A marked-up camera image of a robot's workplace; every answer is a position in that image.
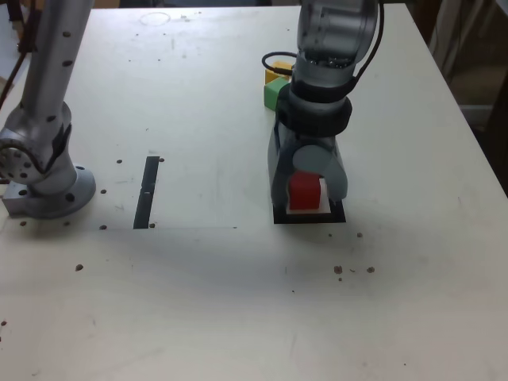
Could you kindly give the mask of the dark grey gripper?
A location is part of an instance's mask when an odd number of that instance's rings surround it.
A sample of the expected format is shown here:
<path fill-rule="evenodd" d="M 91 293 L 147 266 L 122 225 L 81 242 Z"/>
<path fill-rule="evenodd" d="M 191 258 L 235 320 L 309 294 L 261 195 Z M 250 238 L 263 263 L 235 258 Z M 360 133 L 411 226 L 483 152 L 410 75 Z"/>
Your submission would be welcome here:
<path fill-rule="evenodd" d="M 336 137 L 311 137 L 297 134 L 276 118 L 273 141 L 274 144 L 270 144 L 267 151 L 273 206 L 287 206 L 289 182 L 298 170 L 294 164 L 294 156 L 306 144 L 317 145 L 311 147 L 313 171 L 325 179 L 329 199 L 340 202 L 347 197 L 348 177 L 338 151 Z"/>

